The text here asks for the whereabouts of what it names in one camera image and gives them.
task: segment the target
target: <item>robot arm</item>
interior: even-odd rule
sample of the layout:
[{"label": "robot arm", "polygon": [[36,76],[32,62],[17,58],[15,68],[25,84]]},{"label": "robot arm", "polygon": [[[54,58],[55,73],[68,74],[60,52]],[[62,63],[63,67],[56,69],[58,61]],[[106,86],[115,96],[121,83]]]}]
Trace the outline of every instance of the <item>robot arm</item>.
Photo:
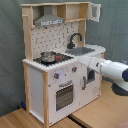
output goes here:
[{"label": "robot arm", "polygon": [[88,56],[80,57],[79,61],[97,73],[113,79],[112,90],[114,93],[128,96],[128,65]]}]

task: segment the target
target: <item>knob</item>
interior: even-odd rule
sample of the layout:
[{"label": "knob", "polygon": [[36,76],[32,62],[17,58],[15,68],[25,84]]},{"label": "knob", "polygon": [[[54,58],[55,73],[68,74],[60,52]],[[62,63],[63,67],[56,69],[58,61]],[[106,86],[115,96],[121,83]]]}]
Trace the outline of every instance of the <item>knob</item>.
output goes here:
[{"label": "knob", "polygon": [[73,72],[76,72],[76,70],[77,70],[77,67],[73,67],[73,68],[72,68],[72,71],[73,71]]},{"label": "knob", "polygon": [[55,74],[54,74],[54,78],[55,78],[55,79],[59,79],[59,74],[58,74],[58,73],[55,73]]}]

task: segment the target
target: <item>white cabinet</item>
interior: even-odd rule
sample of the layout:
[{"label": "white cabinet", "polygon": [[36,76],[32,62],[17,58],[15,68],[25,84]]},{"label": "white cabinet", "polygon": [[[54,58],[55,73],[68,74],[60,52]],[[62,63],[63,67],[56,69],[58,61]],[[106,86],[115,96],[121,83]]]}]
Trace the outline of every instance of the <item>white cabinet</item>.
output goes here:
[{"label": "white cabinet", "polygon": [[89,3],[88,19],[99,22],[101,4]]},{"label": "white cabinet", "polygon": [[84,64],[81,64],[81,69],[80,105],[82,107],[99,97],[101,75],[87,68]]}]

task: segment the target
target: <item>toy kitchen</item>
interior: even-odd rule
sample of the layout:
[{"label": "toy kitchen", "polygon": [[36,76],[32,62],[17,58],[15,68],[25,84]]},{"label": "toy kitchen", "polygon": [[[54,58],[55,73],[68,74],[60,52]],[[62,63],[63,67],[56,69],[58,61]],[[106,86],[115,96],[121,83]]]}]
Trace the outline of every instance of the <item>toy kitchen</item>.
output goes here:
[{"label": "toy kitchen", "polygon": [[27,111],[48,128],[101,96],[101,74],[79,61],[81,56],[104,56],[105,48],[85,44],[86,20],[99,22],[101,5],[21,6]]}]

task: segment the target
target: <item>stove top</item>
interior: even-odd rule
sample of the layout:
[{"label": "stove top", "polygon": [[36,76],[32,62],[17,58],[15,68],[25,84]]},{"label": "stove top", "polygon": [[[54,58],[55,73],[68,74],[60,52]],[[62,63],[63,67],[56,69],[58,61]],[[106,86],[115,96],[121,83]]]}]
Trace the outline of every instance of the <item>stove top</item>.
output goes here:
[{"label": "stove top", "polygon": [[70,56],[67,56],[67,55],[64,55],[64,54],[60,54],[60,53],[56,53],[56,56],[62,56],[62,58],[61,59],[56,58],[56,61],[54,61],[54,62],[44,62],[44,61],[41,60],[41,57],[40,57],[40,58],[34,59],[34,62],[37,62],[39,64],[42,64],[42,65],[48,67],[48,66],[52,66],[54,64],[62,63],[64,61],[73,59],[73,57],[70,57]]}]

